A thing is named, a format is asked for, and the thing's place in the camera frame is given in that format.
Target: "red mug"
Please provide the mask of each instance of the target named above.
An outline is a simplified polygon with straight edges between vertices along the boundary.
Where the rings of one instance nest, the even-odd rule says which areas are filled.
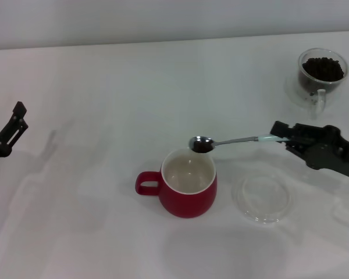
[[[158,186],[142,186],[144,182],[157,182]],[[136,192],[159,196],[164,208],[175,216],[197,217],[205,213],[215,200],[216,167],[208,154],[179,149],[165,157],[160,171],[140,173]]]

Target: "white table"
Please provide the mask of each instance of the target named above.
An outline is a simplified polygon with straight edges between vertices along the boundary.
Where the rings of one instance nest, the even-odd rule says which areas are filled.
[[[0,51],[0,129],[16,101],[30,127],[0,159],[0,279],[349,279],[349,178],[284,145],[215,150],[218,195],[196,219],[134,190],[194,135],[265,134],[280,120],[332,124],[349,140],[349,78],[316,121],[284,93],[312,47],[349,62],[349,33]],[[230,196],[264,168],[295,198],[266,226]]]

